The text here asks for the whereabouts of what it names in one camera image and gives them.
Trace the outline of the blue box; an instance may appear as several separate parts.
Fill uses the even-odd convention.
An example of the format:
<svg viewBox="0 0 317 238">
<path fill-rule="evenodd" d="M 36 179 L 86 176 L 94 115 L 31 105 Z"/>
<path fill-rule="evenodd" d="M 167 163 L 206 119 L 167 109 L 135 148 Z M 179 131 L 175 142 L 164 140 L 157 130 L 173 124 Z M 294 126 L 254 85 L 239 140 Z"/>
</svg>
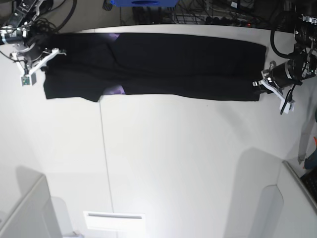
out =
<svg viewBox="0 0 317 238">
<path fill-rule="evenodd" d="M 179 0 L 110 0 L 117 7 L 174 7 Z"/>
</svg>

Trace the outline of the black power strip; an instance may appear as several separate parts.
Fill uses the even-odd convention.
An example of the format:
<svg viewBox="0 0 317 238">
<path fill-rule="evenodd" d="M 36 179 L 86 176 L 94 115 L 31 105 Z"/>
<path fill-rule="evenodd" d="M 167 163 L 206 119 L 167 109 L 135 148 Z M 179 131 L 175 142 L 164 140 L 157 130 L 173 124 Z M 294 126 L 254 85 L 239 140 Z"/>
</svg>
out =
<svg viewBox="0 0 317 238">
<path fill-rule="evenodd" d="M 252 24 L 244 19 L 210 16 L 205 19 L 205 25 L 252 27 Z"/>
</svg>

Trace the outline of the white slotted plate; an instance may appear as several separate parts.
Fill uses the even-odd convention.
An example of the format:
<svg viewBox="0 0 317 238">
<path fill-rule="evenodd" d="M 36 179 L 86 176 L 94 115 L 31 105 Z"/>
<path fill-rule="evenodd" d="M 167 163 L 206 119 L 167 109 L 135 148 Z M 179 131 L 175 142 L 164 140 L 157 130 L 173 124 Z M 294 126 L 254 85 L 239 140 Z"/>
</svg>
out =
<svg viewBox="0 0 317 238">
<path fill-rule="evenodd" d="M 88 229 L 101 231 L 141 232 L 145 230 L 144 214 L 84 211 Z"/>
</svg>

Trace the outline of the teal orange tool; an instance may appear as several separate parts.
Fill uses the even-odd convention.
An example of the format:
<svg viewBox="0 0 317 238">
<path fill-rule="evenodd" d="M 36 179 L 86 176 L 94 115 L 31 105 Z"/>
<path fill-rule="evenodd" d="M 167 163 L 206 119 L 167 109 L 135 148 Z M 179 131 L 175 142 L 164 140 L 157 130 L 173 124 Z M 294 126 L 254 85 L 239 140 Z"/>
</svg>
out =
<svg viewBox="0 0 317 238">
<path fill-rule="evenodd" d="M 304 169 L 311 170 L 317 166 L 317 148 L 315 151 L 305 160 Z"/>
</svg>

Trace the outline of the black T-shirt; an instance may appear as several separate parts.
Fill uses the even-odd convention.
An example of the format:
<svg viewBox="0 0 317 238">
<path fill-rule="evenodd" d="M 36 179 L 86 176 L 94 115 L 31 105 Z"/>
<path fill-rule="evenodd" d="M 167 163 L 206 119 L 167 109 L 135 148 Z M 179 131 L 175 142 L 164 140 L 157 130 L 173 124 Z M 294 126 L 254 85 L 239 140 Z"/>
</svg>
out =
<svg viewBox="0 0 317 238">
<path fill-rule="evenodd" d="M 126 95 L 258 101 L 253 82 L 260 79 L 266 57 L 261 44 L 159 33 L 58 34 L 45 47 L 65 50 L 47 64 L 46 98 L 93 102 L 112 88 Z"/>
</svg>

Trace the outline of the white cabinet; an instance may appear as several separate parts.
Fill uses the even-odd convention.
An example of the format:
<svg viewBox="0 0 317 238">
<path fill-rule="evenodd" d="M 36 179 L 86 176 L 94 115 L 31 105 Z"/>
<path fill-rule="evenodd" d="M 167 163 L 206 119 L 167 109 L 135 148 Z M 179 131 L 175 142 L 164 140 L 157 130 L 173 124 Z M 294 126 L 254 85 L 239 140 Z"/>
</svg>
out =
<svg viewBox="0 0 317 238">
<path fill-rule="evenodd" d="M 61 238 L 45 175 L 39 177 L 0 226 L 2 238 Z"/>
<path fill-rule="evenodd" d="M 276 185 L 262 190 L 251 238 L 315 238 L 317 203 L 285 161 Z"/>
</svg>

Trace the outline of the white cabinet right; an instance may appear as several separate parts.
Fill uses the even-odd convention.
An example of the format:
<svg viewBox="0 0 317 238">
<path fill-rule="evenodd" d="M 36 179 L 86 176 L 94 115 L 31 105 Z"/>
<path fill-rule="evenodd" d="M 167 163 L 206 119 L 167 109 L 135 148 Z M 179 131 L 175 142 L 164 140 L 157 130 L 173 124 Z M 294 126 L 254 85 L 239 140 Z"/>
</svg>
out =
<svg viewBox="0 0 317 238">
<path fill-rule="evenodd" d="M 285 161 L 276 185 L 262 190 L 251 238 L 315 238 L 317 203 Z"/>
</svg>

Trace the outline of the black keyboard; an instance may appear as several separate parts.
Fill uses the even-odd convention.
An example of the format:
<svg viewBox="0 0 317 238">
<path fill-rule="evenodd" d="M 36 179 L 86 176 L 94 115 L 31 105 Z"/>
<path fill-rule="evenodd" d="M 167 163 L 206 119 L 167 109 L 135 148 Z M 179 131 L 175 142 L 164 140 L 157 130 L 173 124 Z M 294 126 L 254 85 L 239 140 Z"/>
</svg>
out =
<svg viewBox="0 0 317 238">
<path fill-rule="evenodd" d="M 313 197 L 314 201 L 317 201 L 317 171 L 311 170 L 301 177 L 301 181 Z"/>
</svg>

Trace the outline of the white cabinet left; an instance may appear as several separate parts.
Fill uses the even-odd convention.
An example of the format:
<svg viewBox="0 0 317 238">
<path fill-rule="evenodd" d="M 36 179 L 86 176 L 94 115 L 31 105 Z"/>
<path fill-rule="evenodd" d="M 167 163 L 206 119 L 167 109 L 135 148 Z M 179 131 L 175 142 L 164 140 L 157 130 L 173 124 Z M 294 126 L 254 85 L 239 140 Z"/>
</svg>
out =
<svg viewBox="0 0 317 238">
<path fill-rule="evenodd" d="M 61 238 L 45 175 L 39 177 L 0 226 L 2 238 Z"/>
</svg>

